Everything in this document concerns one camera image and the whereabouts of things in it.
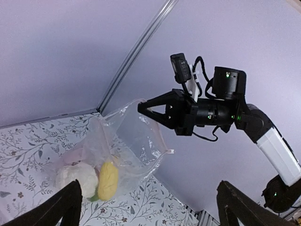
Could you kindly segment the red toy pepper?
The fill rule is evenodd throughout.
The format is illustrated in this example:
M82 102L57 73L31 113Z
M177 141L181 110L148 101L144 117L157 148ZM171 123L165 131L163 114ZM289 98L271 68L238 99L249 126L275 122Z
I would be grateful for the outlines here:
M85 152L82 149L68 151L63 155L64 165L76 165L85 159Z

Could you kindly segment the yellow toy corn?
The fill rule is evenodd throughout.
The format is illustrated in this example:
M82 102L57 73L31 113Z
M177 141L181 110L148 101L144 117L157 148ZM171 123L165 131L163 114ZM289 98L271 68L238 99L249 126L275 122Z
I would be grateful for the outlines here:
M110 200L116 193L118 187L119 170L110 161L105 162L99 173L99 184L97 189L98 198L102 201Z

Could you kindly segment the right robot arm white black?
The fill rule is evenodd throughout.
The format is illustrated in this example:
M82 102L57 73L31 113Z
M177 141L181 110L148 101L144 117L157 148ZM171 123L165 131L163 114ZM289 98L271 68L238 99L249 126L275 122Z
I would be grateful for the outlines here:
M246 73L217 66L206 88L212 91L213 97L195 100L183 90L173 89L139 103L137 110L179 136L194 135L195 127L213 126L228 132L235 125L277 171L277 176L262 192L264 207L275 213L289 210L301 195L301 166L271 119L253 104L246 103Z

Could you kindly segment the clear zip top bag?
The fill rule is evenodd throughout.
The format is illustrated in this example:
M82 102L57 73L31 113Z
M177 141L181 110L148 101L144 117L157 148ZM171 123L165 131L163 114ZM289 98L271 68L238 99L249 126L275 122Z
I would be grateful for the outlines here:
M118 187L111 199L135 190L153 175L165 155L174 153L167 148L158 123L137 111L140 102L134 100L106 116L93 117L85 138L69 150L82 149L85 152L82 162L95 169L98 179L105 162L110 161L117 167ZM62 156L53 165L54 183L63 166ZM97 189L98 185L94 196L84 199L90 202L100 200Z

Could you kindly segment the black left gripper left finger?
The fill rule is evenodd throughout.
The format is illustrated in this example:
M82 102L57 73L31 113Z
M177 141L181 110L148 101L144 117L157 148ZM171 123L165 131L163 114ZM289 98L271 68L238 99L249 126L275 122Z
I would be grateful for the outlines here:
M78 180L70 182L44 203L5 223L6 226L78 226L82 190Z

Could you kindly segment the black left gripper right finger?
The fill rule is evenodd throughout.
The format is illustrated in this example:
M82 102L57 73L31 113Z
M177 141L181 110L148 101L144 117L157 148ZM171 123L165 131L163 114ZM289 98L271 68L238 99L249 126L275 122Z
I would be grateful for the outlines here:
M289 210L296 202L296 184L287 186L282 180L271 180L262 192L264 206L260 206L228 181L221 181L217 188L217 206L221 226L292 226L275 215Z

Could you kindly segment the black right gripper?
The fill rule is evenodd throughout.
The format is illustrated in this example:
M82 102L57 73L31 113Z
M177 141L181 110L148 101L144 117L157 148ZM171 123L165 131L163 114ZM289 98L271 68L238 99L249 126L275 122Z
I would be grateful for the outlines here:
M166 105L165 114L148 110L161 105ZM195 126L215 126L228 133L235 120L237 102L206 98L199 98L196 102L182 90L173 89L140 102L137 110L159 124L175 130L178 136L191 136Z

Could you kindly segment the white toy cauliflower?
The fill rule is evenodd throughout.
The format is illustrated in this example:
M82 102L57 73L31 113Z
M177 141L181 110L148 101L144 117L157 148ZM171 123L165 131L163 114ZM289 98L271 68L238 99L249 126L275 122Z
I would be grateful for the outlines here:
M55 186L58 189L62 189L75 180L78 180L84 198L94 196L98 185L98 177L91 165L80 162L73 166L61 167L55 178Z

